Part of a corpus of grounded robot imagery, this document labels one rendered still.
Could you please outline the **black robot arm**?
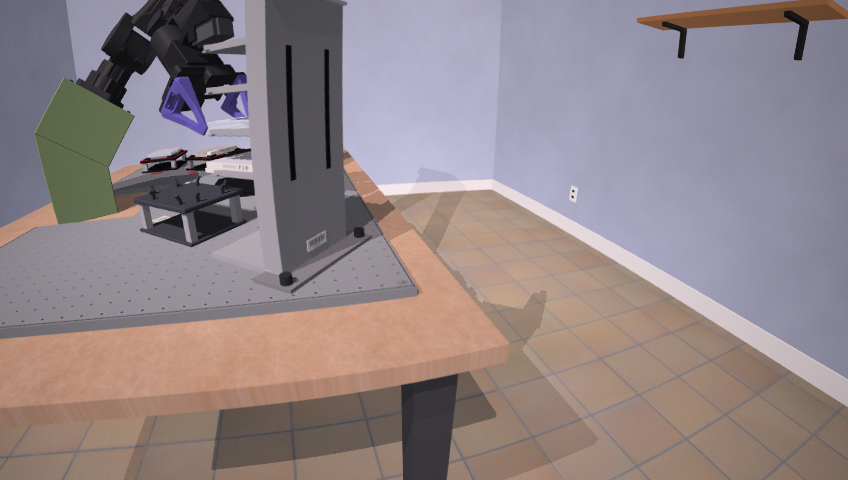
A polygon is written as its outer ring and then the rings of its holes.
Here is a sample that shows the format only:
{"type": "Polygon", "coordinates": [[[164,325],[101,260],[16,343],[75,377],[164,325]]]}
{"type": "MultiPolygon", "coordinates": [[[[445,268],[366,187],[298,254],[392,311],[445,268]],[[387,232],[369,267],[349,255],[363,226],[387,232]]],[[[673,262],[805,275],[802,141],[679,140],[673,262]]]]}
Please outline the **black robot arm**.
{"type": "Polygon", "coordinates": [[[171,71],[179,64],[224,65],[217,54],[202,54],[203,45],[233,38],[233,21],[219,0],[148,0],[133,16],[124,13],[101,48],[110,59],[76,84],[123,108],[129,78],[134,72],[144,74],[156,56],[171,71]],[[151,40],[134,31],[134,26],[151,40]]]}

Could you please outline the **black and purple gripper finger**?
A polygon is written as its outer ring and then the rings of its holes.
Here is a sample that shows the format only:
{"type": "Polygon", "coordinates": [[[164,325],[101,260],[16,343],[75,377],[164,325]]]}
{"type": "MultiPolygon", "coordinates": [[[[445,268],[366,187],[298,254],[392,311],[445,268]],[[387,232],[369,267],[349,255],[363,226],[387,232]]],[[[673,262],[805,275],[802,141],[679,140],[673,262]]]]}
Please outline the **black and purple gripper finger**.
{"type": "Polygon", "coordinates": [[[161,114],[164,118],[186,126],[203,136],[208,129],[189,77],[177,77],[174,79],[162,107],[161,114]],[[184,102],[192,110],[198,124],[181,114],[184,102]]]}
{"type": "MultiPolygon", "coordinates": [[[[246,77],[246,75],[238,75],[238,76],[236,77],[236,79],[235,79],[235,81],[234,81],[234,83],[233,83],[232,85],[236,85],[236,84],[245,84],[246,82],[247,82],[247,77],[246,77]]],[[[239,94],[240,94],[240,96],[241,96],[241,99],[242,99],[242,102],[243,102],[243,105],[244,105],[244,109],[245,109],[246,115],[247,115],[247,116],[249,116],[249,115],[248,115],[248,98],[247,98],[247,92],[242,92],[242,93],[228,93],[228,94],[226,95],[226,98],[225,98],[225,100],[224,100],[224,102],[223,102],[222,106],[221,106],[221,109],[222,109],[223,111],[225,111],[226,113],[228,113],[229,115],[231,115],[231,116],[232,116],[232,117],[234,117],[234,118],[237,118],[237,117],[246,117],[246,116],[245,116],[245,115],[243,115],[243,114],[241,113],[241,111],[240,111],[240,110],[236,107],[236,105],[237,105],[237,103],[238,103],[238,102],[237,102],[237,98],[238,98],[239,94]]]]}

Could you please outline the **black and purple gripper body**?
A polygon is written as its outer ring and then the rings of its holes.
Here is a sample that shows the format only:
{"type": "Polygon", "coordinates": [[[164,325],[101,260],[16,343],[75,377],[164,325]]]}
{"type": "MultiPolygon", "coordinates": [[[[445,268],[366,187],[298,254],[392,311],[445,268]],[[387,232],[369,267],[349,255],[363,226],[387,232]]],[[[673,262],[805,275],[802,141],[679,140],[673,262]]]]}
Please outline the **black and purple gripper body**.
{"type": "Polygon", "coordinates": [[[224,85],[232,85],[238,75],[246,75],[244,72],[235,72],[230,64],[224,65],[176,65],[173,71],[169,68],[164,60],[164,67],[170,75],[169,81],[162,96],[162,102],[159,108],[161,113],[162,107],[168,95],[168,92],[177,77],[189,77],[192,87],[196,93],[200,107],[204,103],[204,99],[216,99],[219,101],[223,94],[205,95],[206,88],[219,87],[224,85]],[[215,86],[213,86],[215,85],[215,86]],[[165,95],[164,95],[165,94],[165,95]]]}

